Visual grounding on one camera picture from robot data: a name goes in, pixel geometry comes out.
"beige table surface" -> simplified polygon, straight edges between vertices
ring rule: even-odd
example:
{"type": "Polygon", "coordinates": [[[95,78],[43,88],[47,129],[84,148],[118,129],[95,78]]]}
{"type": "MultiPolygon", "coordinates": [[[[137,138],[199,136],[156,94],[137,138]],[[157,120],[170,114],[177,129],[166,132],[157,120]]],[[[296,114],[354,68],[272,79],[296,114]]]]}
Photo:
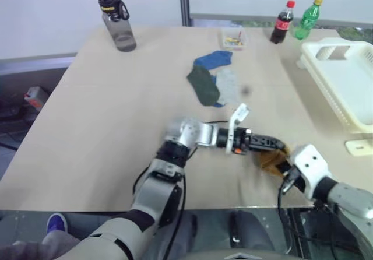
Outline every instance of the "beige table surface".
{"type": "MultiPolygon", "coordinates": [[[[219,50],[218,29],[137,27],[138,47],[115,49],[97,30],[79,51],[24,139],[0,182],[0,209],[128,210],[132,184],[179,115],[227,120],[236,105],[204,107],[186,76],[193,60],[219,50]]],[[[344,147],[361,138],[343,131],[314,81],[295,65],[300,42],[269,41],[269,29],[247,29],[249,47],[235,52],[241,100],[251,109],[241,124],[291,148],[313,143],[334,178],[373,192],[372,157],[344,147]]],[[[313,30],[309,40],[337,36],[313,30]]],[[[186,208],[274,207],[280,179],[260,171],[251,156],[199,149],[186,166],[186,208]]],[[[309,203],[296,189],[286,206],[309,203]]]]}

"white dish rack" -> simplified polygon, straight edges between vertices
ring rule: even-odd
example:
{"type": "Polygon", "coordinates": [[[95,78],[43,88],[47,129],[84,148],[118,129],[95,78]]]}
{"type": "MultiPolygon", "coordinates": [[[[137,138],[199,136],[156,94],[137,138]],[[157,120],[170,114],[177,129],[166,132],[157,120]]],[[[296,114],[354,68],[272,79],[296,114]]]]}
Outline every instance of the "white dish rack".
{"type": "MultiPolygon", "coordinates": [[[[350,133],[373,133],[373,45],[324,38],[303,43],[298,66],[306,68],[340,122],[350,133]],[[344,55],[331,56],[344,49],[344,55]]],[[[372,140],[346,142],[355,156],[373,154],[372,140]]]]}

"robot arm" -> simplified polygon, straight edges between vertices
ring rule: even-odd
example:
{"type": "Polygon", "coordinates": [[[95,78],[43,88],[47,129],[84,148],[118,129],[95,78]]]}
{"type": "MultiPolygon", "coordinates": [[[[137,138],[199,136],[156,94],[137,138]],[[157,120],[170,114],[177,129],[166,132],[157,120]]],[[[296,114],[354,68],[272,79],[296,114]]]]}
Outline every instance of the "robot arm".
{"type": "MultiPolygon", "coordinates": [[[[174,121],[135,188],[130,211],[105,222],[58,259],[141,258],[156,230],[175,217],[182,194],[178,184],[184,177],[189,154],[198,146],[224,148],[227,153],[236,154],[284,149],[285,144],[276,138],[255,135],[250,129],[237,127],[248,112],[246,105],[241,104],[229,121],[229,129],[193,118],[174,121]]],[[[287,170],[284,193],[295,185],[308,199],[327,203],[343,224],[356,233],[364,255],[373,255],[373,194],[334,181],[328,165],[311,145],[297,149],[284,169],[287,170]]],[[[282,259],[278,257],[274,255],[272,259],[282,259]]]]}

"sneaker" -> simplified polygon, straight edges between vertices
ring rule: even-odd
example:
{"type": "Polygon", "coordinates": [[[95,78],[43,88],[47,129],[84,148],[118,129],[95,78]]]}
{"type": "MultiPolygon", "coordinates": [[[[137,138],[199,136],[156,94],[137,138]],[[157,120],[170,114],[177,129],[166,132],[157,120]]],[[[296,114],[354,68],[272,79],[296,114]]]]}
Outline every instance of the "sneaker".
{"type": "Polygon", "coordinates": [[[53,213],[47,221],[47,234],[55,230],[68,231],[68,223],[60,213],[53,213]]]}

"green bottle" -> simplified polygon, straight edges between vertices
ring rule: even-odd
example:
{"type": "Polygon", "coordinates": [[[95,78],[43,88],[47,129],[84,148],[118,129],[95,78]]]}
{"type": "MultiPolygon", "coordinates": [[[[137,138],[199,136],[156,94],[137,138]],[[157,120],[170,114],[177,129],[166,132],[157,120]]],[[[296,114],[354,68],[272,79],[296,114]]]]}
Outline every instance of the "green bottle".
{"type": "Polygon", "coordinates": [[[314,4],[304,12],[299,26],[294,30],[294,37],[299,40],[303,40],[308,37],[311,29],[315,26],[317,19],[319,19],[321,3],[322,0],[314,0],[314,4]]]}

